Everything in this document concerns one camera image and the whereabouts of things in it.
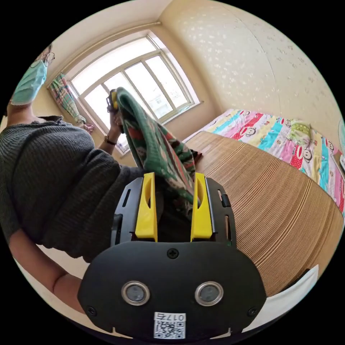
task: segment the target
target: patterned wallpaper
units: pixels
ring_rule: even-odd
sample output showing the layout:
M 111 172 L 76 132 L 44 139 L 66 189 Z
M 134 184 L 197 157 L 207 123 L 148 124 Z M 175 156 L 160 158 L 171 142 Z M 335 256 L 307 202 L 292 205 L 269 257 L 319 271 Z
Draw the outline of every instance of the patterned wallpaper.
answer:
M 341 114 L 331 90 L 303 51 L 273 26 L 211 0 L 174 0 L 160 20 L 195 62 L 222 111 L 303 119 L 339 145 Z

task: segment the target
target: qr code sticker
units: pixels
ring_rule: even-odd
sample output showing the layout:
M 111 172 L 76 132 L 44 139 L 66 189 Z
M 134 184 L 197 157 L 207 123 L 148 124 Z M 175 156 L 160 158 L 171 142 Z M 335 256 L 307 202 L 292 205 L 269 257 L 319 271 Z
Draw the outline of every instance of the qr code sticker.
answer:
M 154 338 L 185 339 L 185 314 L 155 313 Z

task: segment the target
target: colorful bedsheet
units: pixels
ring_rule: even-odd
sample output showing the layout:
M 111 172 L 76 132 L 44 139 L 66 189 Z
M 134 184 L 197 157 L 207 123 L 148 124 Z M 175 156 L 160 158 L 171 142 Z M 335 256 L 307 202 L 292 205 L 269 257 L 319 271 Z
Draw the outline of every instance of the colorful bedsheet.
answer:
M 290 132 L 290 121 L 254 111 L 230 109 L 192 136 L 204 130 L 251 144 L 272 154 L 314 180 L 331 196 L 345 218 L 345 182 L 332 159 L 338 149 L 315 130 L 312 130 L 307 148 L 296 145 L 286 138 Z

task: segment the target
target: window pane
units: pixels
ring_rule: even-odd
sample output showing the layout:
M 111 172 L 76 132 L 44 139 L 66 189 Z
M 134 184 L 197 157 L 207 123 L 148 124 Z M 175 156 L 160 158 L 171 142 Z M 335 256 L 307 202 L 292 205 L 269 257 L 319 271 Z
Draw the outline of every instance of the window pane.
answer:
M 172 111 L 172 107 L 162 90 L 141 62 L 125 71 L 159 119 Z
M 98 79 L 116 67 L 154 50 L 155 47 L 146 37 L 127 43 L 88 65 L 72 79 L 72 83 L 79 94 L 82 94 Z
M 120 134 L 118 138 L 118 143 L 120 143 L 125 149 L 128 148 L 128 142 L 126 134 Z
M 135 92 L 132 85 L 128 82 L 128 80 L 125 78 L 125 76 L 121 72 L 117 73 L 116 75 L 108 79 L 104 84 L 109 90 L 117 89 L 120 86 L 125 88 L 134 97 L 134 99 L 141 105 L 141 107 L 147 112 L 147 114 L 153 118 L 151 112 L 148 110 L 143 100 Z
M 187 99 L 181 88 L 160 56 L 148 59 L 146 63 L 165 88 L 166 93 L 169 95 L 176 108 L 187 103 Z
M 88 102 L 93 111 L 99 116 L 102 122 L 110 128 L 110 118 L 107 111 L 107 97 L 109 95 L 103 89 L 102 85 L 97 86 L 93 91 L 91 91 L 85 100 Z

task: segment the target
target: surgical face mask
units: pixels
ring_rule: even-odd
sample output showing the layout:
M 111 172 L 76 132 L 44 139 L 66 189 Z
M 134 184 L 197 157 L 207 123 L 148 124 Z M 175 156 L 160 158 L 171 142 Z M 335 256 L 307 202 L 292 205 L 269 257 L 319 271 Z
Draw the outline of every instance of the surgical face mask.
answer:
M 47 66 L 39 60 L 23 75 L 12 96 L 12 105 L 26 105 L 34 101 L 47 78 Z

